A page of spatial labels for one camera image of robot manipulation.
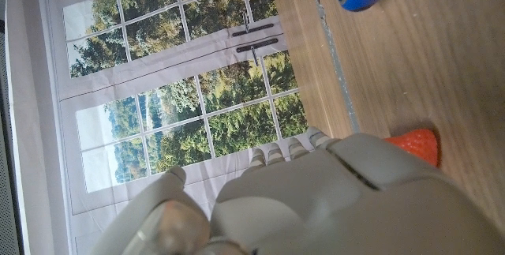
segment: orange cone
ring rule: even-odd
[[[439,166],[437,140],[435,134],[429,129],[416,129],[399,137],[389,137],[384,140],[422,158],[434,167]]]

